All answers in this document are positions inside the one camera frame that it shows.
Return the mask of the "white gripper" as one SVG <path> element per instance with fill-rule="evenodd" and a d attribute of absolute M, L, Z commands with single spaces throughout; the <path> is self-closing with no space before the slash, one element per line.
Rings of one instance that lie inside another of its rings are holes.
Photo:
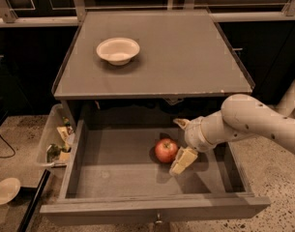
<path fill-rule="evenodd" d="M 198 153 L 206 153 L 213 150 L 216 145 L 210 143 L 204 134 L 203 125 L 206 118 L 200 116 L 193 120 L 175 118 L 173 123 L 184 130 L 185 142 L 190 147 L 181 147 L 175 160 L 172 162 L 169 174 L 172 176 L 179 175 L 185 171 L 198 157 Z"/>

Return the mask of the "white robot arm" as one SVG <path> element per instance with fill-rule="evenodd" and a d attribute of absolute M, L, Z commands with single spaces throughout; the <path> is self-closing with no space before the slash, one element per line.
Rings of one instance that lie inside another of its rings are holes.
<path fill-rule="evenodd" d="M 239 141 L 253 135 L 268 138 L 295 155 L 295 79 L 272 109 L 248 95 L 232 95 L 224 100 L 221 109 L 209 116 L 193 120 L 174 121 L 183 131 L 187 144 L 178 150 L 169 173 L 179 175 L 200 153 L 207 153 L 224 142 Z"/>

